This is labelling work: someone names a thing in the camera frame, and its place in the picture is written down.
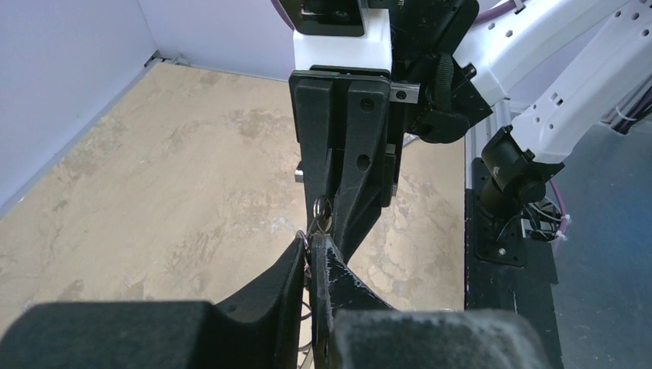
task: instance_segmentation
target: beige tabletop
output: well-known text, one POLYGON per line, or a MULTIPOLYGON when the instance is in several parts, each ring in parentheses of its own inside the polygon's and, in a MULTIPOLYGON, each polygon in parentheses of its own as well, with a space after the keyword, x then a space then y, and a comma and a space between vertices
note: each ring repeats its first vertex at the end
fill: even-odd
MULTIPOLYGON (((45 301, 220 301, 305 223, 286 83, 156 65, 0 220, 0 334, 45 301)), ((462 309, 464 143, 404 151, 351 268, 403 310, 462 309)))

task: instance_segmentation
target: scratched black surface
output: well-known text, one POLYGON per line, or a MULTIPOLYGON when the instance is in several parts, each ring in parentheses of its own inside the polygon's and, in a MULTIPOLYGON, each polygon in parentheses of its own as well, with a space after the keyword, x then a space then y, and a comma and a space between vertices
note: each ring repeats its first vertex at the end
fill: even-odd
POLYGON ((565 162, 573 223, 553 286, 565 367, 652 367, 652 130, 595 126, 565 162))

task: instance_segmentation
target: zip tie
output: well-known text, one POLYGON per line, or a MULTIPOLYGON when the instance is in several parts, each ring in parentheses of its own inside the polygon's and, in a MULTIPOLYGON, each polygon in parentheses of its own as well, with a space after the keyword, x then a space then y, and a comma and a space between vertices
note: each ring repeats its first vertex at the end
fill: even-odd
POLYGON ((568 241, 568 236, 566 236, 564 233, 561 231, 557 231, 557 233, 554 234, 555 237, 561 238, 562 241, 568 241))
POLYGON ((514 4, 516 5, 516 12, 520 12, 525 8, 525 4, 523 4, 523 0, 511 0, 511 1, 514 2, 514 4))
POLYGON ((637 120, 637 119, 632 119, 630 117, 626 117, 625 114, 620 112, 620 107, 618 105, 616 105, 616 113, 618 113, 618 116, 621 117, 622 119, 626 120, 626 121, 636 121, 637 120))

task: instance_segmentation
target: screw hole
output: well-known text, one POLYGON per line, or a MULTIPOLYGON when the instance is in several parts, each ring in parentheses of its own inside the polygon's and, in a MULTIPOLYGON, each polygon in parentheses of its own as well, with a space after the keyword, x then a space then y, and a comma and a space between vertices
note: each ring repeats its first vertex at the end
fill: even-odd
POLYGON ((367 155, 362 154, 358 156, 356 164, 358 165, 358 169, 366 171, 369 168, 369 164, 371 164, 371 159, 367 155))
POLYGON ((366 112, 372 111, 374 110, 374 101, 370 98, 363 98, 362 101, 360 101, 360 108, 366 112))

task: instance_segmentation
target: white wall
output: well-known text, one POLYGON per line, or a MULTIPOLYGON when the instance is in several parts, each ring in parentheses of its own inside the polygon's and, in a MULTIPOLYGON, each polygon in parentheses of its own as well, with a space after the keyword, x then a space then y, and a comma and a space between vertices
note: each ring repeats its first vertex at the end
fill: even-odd
POLYGON ((137 0, 0 2, 0 217, 155 50, 137 0))
POLYGON ((161 54, 199 68, 287 80, 292 31, 270 0, 139 0, 161 54))

